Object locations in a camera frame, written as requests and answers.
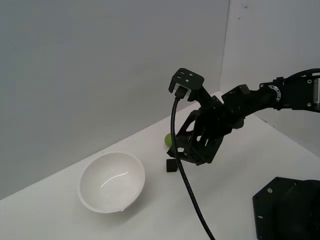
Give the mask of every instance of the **white table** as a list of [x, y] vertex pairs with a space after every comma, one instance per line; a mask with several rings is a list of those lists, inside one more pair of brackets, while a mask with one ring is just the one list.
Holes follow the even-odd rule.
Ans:
[[[198, 107], [193, 104], [178, 112], [177, 130]], [[1, 200], [0, 239], [208, 239], [180, 173], [166, 173], [164, 137], [169, 131], [167, 117]], [[93, 159], [113, 151], [130, 152], [142, 161], [145, 186], [124, 212], [94, 213], [79, 201], [78, 181]], [[252, 196], [274, 177], [320, 180], [320, 158], [254, 115], [224, 138], [212, 164], [184, 166], [217, 240], [256, 239]]]

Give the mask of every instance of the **white wall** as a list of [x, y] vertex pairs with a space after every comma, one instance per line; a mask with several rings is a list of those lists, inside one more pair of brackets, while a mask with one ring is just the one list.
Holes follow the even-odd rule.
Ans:
[[178, 68], [218, 90], [228, 7], [2, 0], [0, 199], [167, 117]]
[[[319, 0], [231, 0], [220, 90], [320, 67]], [[266, 109], [256, 114], [320, 157], [320, 114]]]

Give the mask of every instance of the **white bowl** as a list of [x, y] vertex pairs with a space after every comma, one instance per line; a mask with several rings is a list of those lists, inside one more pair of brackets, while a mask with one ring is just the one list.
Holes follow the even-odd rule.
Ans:
[[119, 212], [137, 199], [145, 179], [138, 158], [124, 152], [106, 153], [84, 170], [78, 195], [83, 205], [94, 212]]

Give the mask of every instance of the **white surface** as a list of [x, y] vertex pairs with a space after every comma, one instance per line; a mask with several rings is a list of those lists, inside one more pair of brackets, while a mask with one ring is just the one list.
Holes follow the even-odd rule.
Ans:
[[228, 6], [1, 0], [0, 199], [165, 118], [181, 67], [217, 91]]
[[[319, 0], [231, 0], [221, 92], [320, 67]], [[256, 114], [320, 156], [320, 114], [267, 109]]]
[[110, 152], [93, 160], [81, 176], [78, 196], [84, 206], [97, 213], [124, 211], [141, 193], [145, 169], [129, 153]]
[[[177, 130], [198, 106], [177, 114]], [[0, 239], [207, 239], [180, 173], [166, 173], [164, 137], [169, 129], [167, 117], [1, 200]], [[144, 189], [123, 212], [92, 212], [77, 196], [79, 177], [93, 159], [118, 151], [141, 160]], [[246, 118], [243, 128], [224, 138], [210, 165], [183, 165], [217, 240], [256, 239], [252, 196], [274, 177], [320, 180], [320, 158], [254, 115]]]

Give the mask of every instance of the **small black cube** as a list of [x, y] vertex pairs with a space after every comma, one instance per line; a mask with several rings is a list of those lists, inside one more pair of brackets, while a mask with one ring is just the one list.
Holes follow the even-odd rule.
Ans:
[[166, 160], [166, 172], [167, 173], [174, 173], [178, 170], [178, 165], [176, 159], [170, 158]]

